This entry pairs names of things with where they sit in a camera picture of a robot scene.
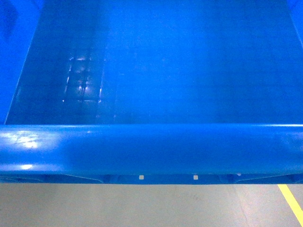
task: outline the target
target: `grid pattern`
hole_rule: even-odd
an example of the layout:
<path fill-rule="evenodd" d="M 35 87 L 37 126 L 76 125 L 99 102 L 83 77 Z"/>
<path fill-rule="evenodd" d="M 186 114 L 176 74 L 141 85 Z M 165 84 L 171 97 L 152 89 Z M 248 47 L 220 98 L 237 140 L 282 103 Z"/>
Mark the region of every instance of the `grid pattern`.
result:
<path fill-rule="evenodd" d="M 286 2 L 46 1 L 8 124 L 302 123 Z"/>

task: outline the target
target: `yellow floor line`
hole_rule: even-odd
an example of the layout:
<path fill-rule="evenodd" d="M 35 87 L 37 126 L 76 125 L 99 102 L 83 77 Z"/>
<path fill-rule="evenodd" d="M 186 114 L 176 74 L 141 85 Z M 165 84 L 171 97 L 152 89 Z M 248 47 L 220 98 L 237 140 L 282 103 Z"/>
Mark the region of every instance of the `yellow floor line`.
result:
<path fill-rule="evenodd" d="M 286 199 L 288 205 L 293 210 L 294 215 L 297 217 L 300 225 L 303 227 L 303 211 L 300 205 L 298 204 L 297 200 L 295 199 L 294 195 L 289 190 L 286 184 L 278 184 L 278 186 L 282 194 L 284 195 L 284 198 Z"/>

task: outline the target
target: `blue plastic surface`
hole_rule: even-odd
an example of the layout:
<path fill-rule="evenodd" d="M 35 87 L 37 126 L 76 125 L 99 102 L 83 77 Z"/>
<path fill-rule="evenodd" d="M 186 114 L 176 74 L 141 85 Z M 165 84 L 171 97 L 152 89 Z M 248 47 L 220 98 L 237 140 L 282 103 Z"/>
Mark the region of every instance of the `blue plastic surface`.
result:
<path fill-rule="evenodd" d="M 7 126 L 0 128 L 0 179 L 300 183 L 302 135 L 303 125 Z"/>
<path fill-rule="evenodd" d="M 42 6 L 42 0 L 0 1 L 0 124 L 7 118 Z"/>
<path fill-rule="evenodd" d="M 46 0 L 0 128 L 0 181 L 302 182 L 291 8 Z"/>

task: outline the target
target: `concrete floor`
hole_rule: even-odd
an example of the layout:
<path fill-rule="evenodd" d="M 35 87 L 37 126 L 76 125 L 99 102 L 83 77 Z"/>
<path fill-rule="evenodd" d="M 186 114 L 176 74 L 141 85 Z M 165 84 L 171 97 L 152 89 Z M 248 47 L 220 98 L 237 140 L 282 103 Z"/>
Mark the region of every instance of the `concrete floor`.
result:
<path fill-rule="evenodd" d="M 300 185 L 290 185 L 303 205 Z M 277 185 L 0 184 L 1 227 L 299 227 Z"/>

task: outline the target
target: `container wall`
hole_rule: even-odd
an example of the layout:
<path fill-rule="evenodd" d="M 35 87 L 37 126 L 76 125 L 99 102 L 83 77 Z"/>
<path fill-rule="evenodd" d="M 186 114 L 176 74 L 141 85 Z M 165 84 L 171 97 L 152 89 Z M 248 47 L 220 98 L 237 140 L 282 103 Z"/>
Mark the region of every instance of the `container wall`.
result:
<path fill-rule="evenodd" d="M 0 1 L 0 123 L 9 111 L 43 0 Z"/>

